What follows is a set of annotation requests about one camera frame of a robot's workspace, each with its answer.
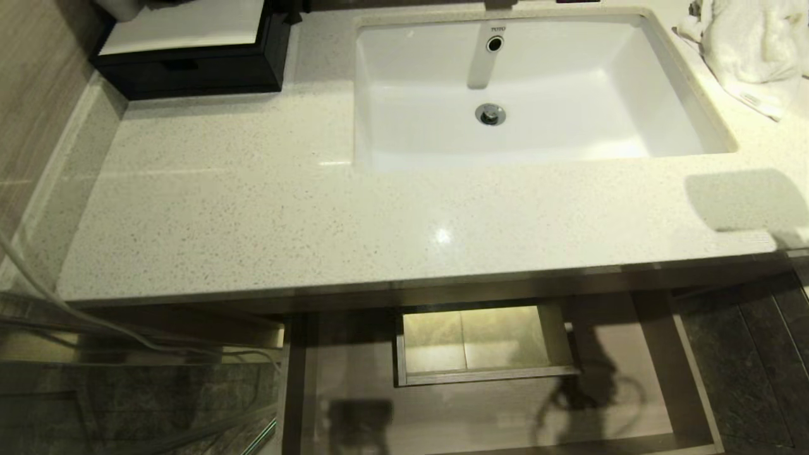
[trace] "drain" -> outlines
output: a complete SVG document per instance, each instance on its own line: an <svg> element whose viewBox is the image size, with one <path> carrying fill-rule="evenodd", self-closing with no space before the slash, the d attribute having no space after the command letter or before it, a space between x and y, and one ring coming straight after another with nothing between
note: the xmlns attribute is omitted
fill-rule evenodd
<svg viewBox="0 0 809 455"><path fill-rule="evenodd" d="M506 111L496 104L481 104L475 109L475 118L484 125L496 126L506 121Z"/></svg>

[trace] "speckled countertop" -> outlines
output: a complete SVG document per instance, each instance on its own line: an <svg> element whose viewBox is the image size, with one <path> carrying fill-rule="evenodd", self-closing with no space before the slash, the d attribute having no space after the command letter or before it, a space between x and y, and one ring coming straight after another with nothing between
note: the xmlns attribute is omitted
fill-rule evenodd
<svg viewBox="0 0 809 455"><path fill-rule="evenodd" d="M497 16L635 6L671 27L688 0L523 0ZM670 32L737 152L386 173L354 165L357 27L489 17L481 4L309 14L293 29L281 94L131 103L58 292L260 291L804 246L809 81L774 123L725 94Z"/></svg>

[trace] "black box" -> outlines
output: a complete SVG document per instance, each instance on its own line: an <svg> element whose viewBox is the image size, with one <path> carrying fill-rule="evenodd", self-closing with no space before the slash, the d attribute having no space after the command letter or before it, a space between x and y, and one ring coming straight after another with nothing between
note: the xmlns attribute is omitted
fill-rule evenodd
<svg viewBox="0 0 809 455"><path fill-rule="evenodd" d="M281 91L290 25L264 3L256 42L99 55L90 61L128 100Z"/></svg>

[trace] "open drawer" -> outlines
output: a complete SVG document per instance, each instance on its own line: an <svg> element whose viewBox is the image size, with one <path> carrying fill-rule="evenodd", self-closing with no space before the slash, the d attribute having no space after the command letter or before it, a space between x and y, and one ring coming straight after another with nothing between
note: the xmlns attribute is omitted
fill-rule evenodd
<svg viewBox="0 0 809 455"><path fill-rule="evenodd" d="M665 292L501 305L298 315L283 453L722 452Z"/></svg>

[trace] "sink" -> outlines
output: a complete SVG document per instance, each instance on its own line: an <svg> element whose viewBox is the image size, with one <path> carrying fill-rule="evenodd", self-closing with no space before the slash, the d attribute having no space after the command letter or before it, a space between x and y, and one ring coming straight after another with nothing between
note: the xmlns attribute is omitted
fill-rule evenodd
<svg viewBox="0 0 809 455"><path fill-rule="evenodd" d="M731 151L664 33L644 15L361 28L355 161L391 171Z"/></svg>

